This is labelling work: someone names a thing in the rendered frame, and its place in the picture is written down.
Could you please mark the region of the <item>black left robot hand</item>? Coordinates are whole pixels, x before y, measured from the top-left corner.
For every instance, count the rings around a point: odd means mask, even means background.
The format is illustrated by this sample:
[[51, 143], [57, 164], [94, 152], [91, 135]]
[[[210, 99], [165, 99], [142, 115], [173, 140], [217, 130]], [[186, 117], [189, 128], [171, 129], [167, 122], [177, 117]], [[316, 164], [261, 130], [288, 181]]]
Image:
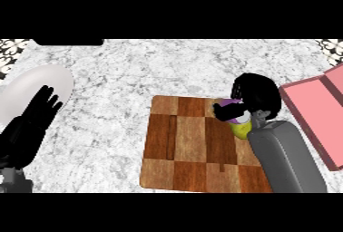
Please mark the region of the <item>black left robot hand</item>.
[[0, 133], [0, 169], [22, 169], [29, 165], [63, 103], [51, 94], [53, 88], [44, 85], [20, 116], [14, 117]]

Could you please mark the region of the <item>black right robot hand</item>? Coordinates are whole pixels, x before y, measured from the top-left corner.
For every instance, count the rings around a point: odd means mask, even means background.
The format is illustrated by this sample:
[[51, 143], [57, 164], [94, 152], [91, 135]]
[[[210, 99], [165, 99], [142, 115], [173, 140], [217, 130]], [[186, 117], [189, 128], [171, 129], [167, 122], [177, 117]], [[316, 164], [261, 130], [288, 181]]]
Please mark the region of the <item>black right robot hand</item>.
[[242, 73], [235, 78], [230, 98], [242, 102], [226, 106], [213, 104], [214, 116], [220, 121], [242, 116], [245, 111], [250, 113], [267, 111], [264, 119], [276, 118], [281, 110], [279, 88], [267, 77], [250, 72]]

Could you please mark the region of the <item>purple and yellow can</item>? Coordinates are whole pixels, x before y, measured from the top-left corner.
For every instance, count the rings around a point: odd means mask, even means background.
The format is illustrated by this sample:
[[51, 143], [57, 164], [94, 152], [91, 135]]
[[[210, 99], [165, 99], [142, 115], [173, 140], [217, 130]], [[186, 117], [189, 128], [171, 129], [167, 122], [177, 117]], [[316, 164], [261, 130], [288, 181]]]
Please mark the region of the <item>purple and yellow can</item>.
[[[220, 100], [220, 106], [226, 106], [227, 104], [232, 104], [232, 103], [242, 103], [242, 101], [235, 100], [235, 99], [221, 99]], [[244, 115], [230, 119], [227, 121], [227, 123], [230, 126], [232, 133], [235, 134], [235, 136], [239, 139], [244, 140], [247, 138], [248, 132], [251, 130], [250, 112], [244, 111]]]

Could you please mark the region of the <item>pink cardboard box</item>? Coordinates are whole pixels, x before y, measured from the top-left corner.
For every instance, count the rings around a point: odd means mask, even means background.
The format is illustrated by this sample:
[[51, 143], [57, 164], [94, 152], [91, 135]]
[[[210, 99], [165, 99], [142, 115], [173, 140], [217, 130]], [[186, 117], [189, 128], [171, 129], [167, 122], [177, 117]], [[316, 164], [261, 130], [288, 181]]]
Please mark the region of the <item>pink cardboard box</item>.
[[278, 91], [326, 168], [343, 170], [343, 63]]

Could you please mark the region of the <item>checkered wooden cutting board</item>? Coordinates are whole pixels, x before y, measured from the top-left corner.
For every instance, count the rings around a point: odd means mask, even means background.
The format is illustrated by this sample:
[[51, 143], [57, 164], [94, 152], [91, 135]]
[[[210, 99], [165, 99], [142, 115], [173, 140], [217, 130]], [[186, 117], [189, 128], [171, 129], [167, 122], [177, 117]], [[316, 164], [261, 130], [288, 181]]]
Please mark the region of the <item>checkered wooden cutting board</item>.
[[250, 143], [211, 113], [205, 98], [152, 97], [139, 185], [193, 192], [267, 192]]

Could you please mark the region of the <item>white oval plate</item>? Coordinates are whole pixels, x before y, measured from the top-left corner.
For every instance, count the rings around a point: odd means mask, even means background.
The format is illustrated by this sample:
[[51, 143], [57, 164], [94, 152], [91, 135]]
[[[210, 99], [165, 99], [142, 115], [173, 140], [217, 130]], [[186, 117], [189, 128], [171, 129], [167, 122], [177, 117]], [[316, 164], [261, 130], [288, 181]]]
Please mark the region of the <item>white oval plate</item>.
[[0, 126], [7, 126], [12, 119], [22, 114], [43, 85], [53, 88], [57, 101], [68, 102], [74, 89], [71, 72], [56, 64], [35, 67], [17, 76], [0, 93]]

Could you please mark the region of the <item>black appliance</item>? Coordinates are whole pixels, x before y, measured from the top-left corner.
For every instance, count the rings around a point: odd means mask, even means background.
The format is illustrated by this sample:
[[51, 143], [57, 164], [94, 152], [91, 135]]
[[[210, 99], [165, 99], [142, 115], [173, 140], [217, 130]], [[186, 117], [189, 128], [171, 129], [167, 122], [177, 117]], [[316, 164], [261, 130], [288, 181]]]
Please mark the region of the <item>black appliance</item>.
[[38, 45], [48, 46], [99, 46], [103, 44], [103, 39], [82, 38], [82, 39], [35, 39]]

